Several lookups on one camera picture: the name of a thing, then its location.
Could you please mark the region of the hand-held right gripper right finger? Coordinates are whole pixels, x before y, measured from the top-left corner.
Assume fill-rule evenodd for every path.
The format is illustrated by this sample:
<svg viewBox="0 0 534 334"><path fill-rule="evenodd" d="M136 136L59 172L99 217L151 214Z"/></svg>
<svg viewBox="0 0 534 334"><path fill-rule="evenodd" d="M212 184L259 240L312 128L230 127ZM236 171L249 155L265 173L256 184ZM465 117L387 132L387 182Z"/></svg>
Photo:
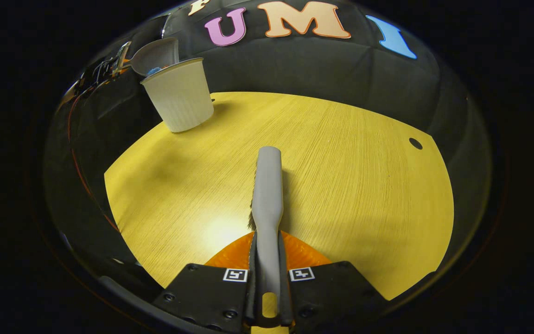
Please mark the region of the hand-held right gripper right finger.
<svg viewBox="0 0 534 334"><path fill-rule="evenodd" d="M280 251L287 289L281 305L292 326L365 326L386 311L390 302L351 262L331 262L283 231Z"/></svg>

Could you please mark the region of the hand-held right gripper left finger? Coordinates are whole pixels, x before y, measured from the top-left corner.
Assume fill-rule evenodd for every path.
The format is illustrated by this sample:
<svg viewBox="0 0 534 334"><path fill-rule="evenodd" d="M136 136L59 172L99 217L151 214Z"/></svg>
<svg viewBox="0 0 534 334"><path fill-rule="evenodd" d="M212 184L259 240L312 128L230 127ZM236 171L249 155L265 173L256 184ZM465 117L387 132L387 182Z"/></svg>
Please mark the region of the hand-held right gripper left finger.
<svg viewBox="0 0 534 334"><path fill-rule="evenodd" d="M220 333L250 333L254 321L255 234L236 239L206 264L188 263L153 305Z"/></svg>

